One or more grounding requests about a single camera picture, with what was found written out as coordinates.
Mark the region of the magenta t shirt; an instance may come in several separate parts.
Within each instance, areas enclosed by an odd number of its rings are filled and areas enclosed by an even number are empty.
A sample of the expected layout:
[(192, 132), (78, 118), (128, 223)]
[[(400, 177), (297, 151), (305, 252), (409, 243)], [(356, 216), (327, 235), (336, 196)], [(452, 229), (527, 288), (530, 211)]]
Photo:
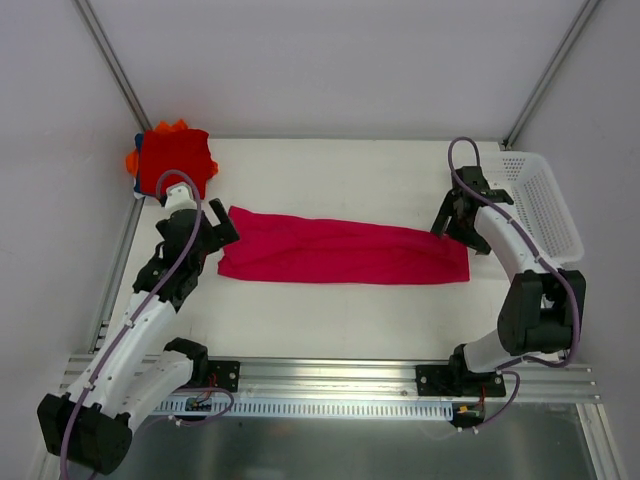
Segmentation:
[(240, 240), (218, 274), (256, 282), (445, 285), (471, 278), (461, 243), (426, 231), (336, 219), (255, 213), (233, 206)]

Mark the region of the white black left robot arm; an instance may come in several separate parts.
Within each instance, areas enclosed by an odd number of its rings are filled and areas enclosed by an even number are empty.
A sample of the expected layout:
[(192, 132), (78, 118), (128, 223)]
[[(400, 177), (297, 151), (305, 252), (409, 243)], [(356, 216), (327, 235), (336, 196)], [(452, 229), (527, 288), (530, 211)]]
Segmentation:
[(134, 434), (172, 392), (197, 390), (210, 376), (206, 346), (175, 338), (142, 375), (147, 349), (195, 290), (209, 255), (239, 239), (219, 199), (209, 203), (218, 222), (187, 202), (157, 222), (162, 238), (139, 270), (116, 334), (62, 394), (47, 394), (37, 417), (47, 451), (60, 460), (109, 475), (127, 455)]

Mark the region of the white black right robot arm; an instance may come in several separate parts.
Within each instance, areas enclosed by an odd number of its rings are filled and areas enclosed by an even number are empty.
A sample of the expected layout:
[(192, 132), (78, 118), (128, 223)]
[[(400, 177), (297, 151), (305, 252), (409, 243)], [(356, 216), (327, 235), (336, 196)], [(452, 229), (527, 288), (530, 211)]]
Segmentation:
[(517, 221), (509, 194), (489, 186), (479, 166), (451, 173), (433, 233), (479, 254), (493, 253), (510, 281), (495, 330), (457, 346), (444, 376), (455, 396), (475, 395), (500, 373), (528, 361), (571, 364), (581, 334), (586, 280), (546, 255)]

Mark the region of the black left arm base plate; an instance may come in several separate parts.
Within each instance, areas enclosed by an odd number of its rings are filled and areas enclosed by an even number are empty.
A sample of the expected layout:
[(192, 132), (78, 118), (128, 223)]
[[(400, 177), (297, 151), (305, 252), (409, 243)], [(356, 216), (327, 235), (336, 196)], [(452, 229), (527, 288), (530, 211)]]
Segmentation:
[(207, 360), (196, 367), (188, 388), (208, 392), (220, 388), (231, 393), (238, 391), (241, 363), (230, 360)]

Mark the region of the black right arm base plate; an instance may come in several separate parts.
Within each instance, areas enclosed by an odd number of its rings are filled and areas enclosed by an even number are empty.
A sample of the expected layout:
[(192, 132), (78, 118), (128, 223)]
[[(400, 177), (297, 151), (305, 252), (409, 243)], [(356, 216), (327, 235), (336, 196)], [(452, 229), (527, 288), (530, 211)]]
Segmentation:
[(506, 387), (501, 375), (473, 373), (464, 365), (424, 364), (415, 367), (417, 393), (424, 397), (503, 398)]

